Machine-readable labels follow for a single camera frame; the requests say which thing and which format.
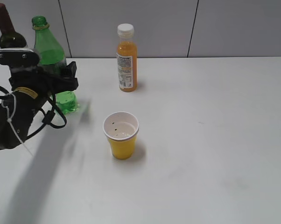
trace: wall seam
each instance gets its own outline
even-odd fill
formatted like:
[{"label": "wall seam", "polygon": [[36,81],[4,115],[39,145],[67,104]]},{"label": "wall seam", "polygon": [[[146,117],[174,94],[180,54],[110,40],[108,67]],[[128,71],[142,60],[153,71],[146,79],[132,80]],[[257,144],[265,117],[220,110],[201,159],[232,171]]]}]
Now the wall seam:
[{"label": "wall seam", "polygon": [[192,30],[191,30],[191,35],[190,35],[190,41],[189,41],[189,46],[188,46],[187,57],[189,57],[190,45],[191,45],[191,41],[192,41],[193,30],[194,30],[195,23],[196,23],[198,3],[199,3],[199,0],[197,0],[196,13],[195,13],[195,18],[194,18],[194,20],[193,20],[193,24],[192,24]]},{"label": "wall seam", "polygon": [[68,48],[69,48],[69,52],[70,52],[70,57],[72,58],[72,53],[71,53],[69,39],[68,39],[67,31],[66,31],[66,26],[65,26],[64,16],[63,16],[63,12],[62,12],[61,2],[60,2],[60,0],[57,0],[57,1],[58,1],[58,5],[60,7],[60,12],[61,12],[62,20],[63,20],[64,31],[65,31],[65,34],[66,34],[67,44],[68,44]]}]

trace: robotic arm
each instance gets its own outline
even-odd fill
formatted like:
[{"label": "robotic arm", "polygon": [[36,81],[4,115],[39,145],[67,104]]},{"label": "robotic arm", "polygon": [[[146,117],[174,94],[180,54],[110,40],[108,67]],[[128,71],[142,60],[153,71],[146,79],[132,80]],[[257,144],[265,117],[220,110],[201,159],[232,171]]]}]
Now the robotic arm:
[{"label": "robotic arm", "polygon": [[[46,73],[38,66],[39,61],[38,54],[32,49],[0,49],[0,64],[10,68],[9,82],[13,91],[10,94],[0,86],[0,91],[5,94],[0,96],[0,150],[15,148],[21,143],[18,137],[25,142],[46,125],[53,128],[66,125],[67,120],[56,105],[55,94],[77,89],[76,64],[70,63],[61,70],[61,76],[57,76]],[[46,101],[52,105],[47,113],[42,109]],[[33,118],[39,111],[44,114],[43,124],[28,135]],[[51,123],[55,111],[63,118],[63,126]]]}]

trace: orange juice bottle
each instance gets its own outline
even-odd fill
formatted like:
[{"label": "orange juice bottle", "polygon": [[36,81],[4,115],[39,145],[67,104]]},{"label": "orange juice bottle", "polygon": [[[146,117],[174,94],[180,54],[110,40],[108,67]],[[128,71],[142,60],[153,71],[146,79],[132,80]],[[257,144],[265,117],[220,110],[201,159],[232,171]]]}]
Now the orange juice bottle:
[{"label": "orange juice bottle", "polygon": [[133,25],[124,23],[118,26],[118,35],[120,37],[117,50],[119,87],[124,92],[132,92],[137,87],[137,48],[132,41],[133,34]]}]

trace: white cable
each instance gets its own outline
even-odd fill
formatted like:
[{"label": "white cable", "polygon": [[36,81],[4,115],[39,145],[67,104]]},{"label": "white cable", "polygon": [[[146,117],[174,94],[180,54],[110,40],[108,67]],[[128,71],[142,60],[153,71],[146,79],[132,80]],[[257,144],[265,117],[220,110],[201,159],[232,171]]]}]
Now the white cable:
[{"label": "white cable", "polygon": [[14,132],[15,136],[17,137],[17,139],[19,140],[19,142],[27,149],[27,151],[31,154],[31,156],[33,156],[33,154],[30,152],[30,150],[28,149],[28,147],[24,144],[24,142],[21,140],[21,138],[19,137],[18,133],[15,131],[15,128],[12,124],[12,118],[14,117],[15,115],[15,112],[16,112],[16,96],[13,94],[13,93],[8,93],[6,94],[7,95],[12,95],[13,96],[13,99],[14,99],[14,108],[13,108],[13,112],[11,114],[11,116],[9,117],[9,114],[10,114],[10,111],[9,111],[9,107],[8,106],[4,106],[4,101],[2,100],[1,101],[1,106],[6,108],[7,110],[7,122],[9,123],[9,125],[11,126],[12,128],[12,131]]}]

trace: white bottle cap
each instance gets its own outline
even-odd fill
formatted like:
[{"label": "white bottle cap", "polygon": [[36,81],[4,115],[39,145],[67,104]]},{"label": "white bottle cap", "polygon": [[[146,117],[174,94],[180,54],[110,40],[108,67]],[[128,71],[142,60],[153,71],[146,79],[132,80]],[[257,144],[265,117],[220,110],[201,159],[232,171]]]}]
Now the white bottle cap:
[{"label": "white bottle cap", "polygon": [[134,28],[133,25],[128,23],[123,23],[118,25],[118,35],[119,37],[123,38],[130,38],[134,34]]}]

